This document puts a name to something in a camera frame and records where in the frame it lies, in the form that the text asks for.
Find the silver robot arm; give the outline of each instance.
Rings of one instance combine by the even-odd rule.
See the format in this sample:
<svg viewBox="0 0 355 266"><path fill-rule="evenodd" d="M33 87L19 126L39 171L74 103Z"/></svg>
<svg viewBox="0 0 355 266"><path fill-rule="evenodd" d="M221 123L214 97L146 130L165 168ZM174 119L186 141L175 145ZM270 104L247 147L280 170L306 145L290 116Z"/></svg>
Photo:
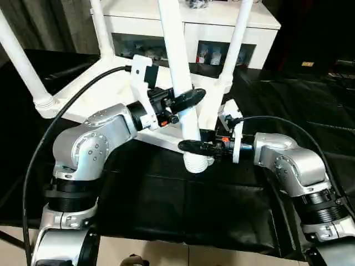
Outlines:
<svg viewBox="0 0 355 266"><path fill-rule="evenodd" d="M253 145L243 144L242 115L233 100L221 107L219 118L223 130L202 130L204 142L185 140L179 148L234 163L239 162L240 151L253 151L254 164L271 170L291 197L302 230L314 244L307 252L310 265L355 265L355 222L335 194L321 158L280 134L257 133ZM234 119L239 123L229 124Z"/></svg>
<svg viewBox="0 0 355 266"><path fill-rule="evenodd" d="M94 216L108 156L142 129L177 123L176 114L195 106L206 94L193 89L175 98L172 88L142 89L139 101L98 111L56 138L53 178L45 190L48 204L43 208L32 266L95 266L100 236Z"/></svg>
<svg viewBox="0 0 355 266"><path fill-rule="evenodd" d="M123 104L89 117L55 140L53 181L47 189L32 265L95 265L99 236L92 228L98 179L110 153L137 136Z"/></svg>
<svg viewBox="0 0 355 266"><path fill-rule="evenodd" d="M355 237L355 223L336 197L324 163L285 135L257 133L254 164L270 169L292 198L311 242Z"/></svg>

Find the black tablecloth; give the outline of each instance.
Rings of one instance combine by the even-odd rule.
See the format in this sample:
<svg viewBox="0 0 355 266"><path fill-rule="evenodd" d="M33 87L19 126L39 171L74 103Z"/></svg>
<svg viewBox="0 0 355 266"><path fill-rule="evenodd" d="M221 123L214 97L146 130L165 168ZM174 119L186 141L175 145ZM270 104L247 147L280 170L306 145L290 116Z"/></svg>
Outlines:
<svg viewBox="0 0 355 266"><path fill-rule="evenodd" d="M98 59L96 55L33 50L27 54L41 78ZM217 76L219 71L198 64L190 67L194 73L209 76ZM56 93L76 75L46 81L45 85ZM6 147L0 223L20 226L23 175L50 120L36 112L11 63L1 68L0 79L5 103L2 143ZM276 115L309 131L355 205L353 85L325 77L237 68L231 92L224 100L234 98L245 116ZM31 227L39 226L45 204L41 190L52 176L53 140L74 125L62 119L36 162L29 186ZM301 146L314 149L304 135L286 124L245 122L244 133L255 132L290 135ZM298 259L307 245L290 199L273 189L270 182L277 186L275 177L255 167L250 158L243 158L238 165L215 163L205 173L192 175L185 170L180 154L134 140L110 155L103 180L98 228L106 236L211 245Z"/></svg>

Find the white threaded cap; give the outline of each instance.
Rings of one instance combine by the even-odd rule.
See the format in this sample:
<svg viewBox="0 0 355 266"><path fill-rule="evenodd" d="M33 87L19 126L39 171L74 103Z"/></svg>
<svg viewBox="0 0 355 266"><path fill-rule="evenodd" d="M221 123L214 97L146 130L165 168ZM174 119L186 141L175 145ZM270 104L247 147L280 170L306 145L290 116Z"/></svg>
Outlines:
<svg viewBox="0 0 355 266"><path fill-rule="evenodd" d="M202 173L208 167L207 158L202 155L184 153L185 167L190 173Z"/></svg>

